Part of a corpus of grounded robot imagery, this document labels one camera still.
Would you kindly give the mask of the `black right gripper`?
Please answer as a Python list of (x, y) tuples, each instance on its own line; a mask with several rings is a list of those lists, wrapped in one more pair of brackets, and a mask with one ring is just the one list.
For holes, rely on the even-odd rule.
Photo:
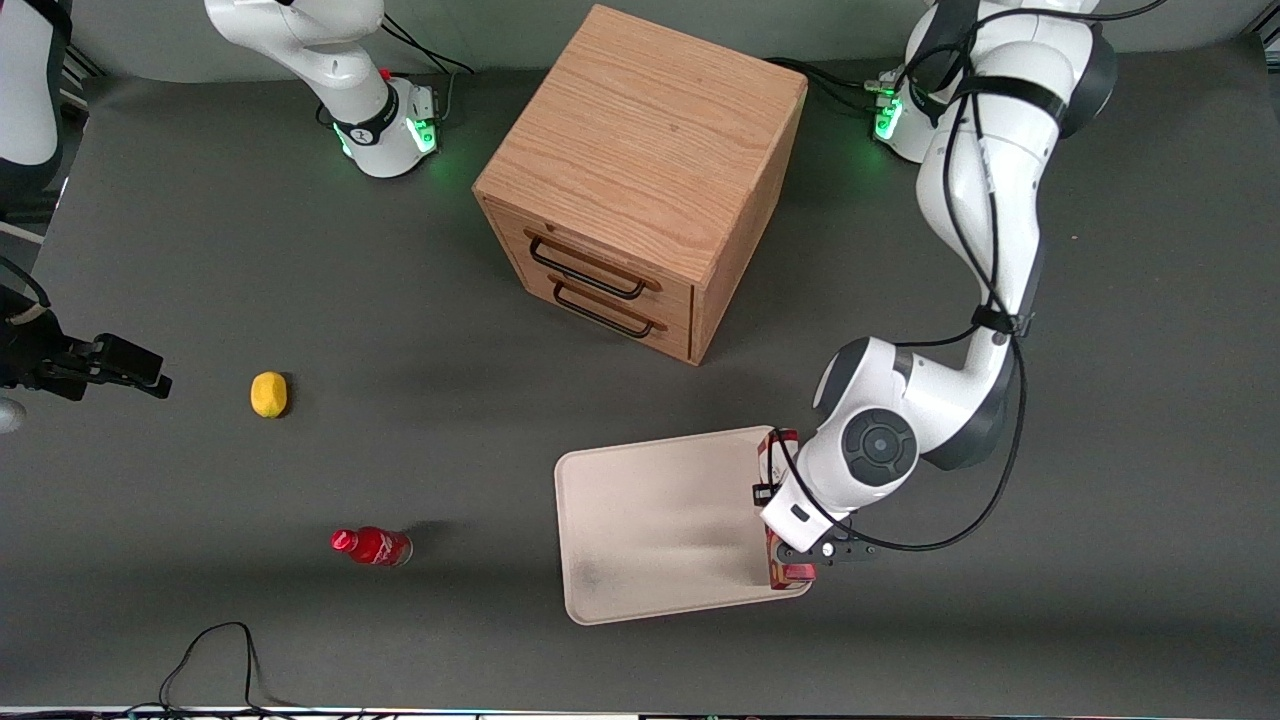
[(168, 398), (172, 378), (163, 357), (115, 334), (99, 334), (90, 345), (68, 336), (52, 310), (26, 295), (3, 288), (3, 388), (24, 387), (81, 401), (88, 386), (120, 386), (154, 398)]

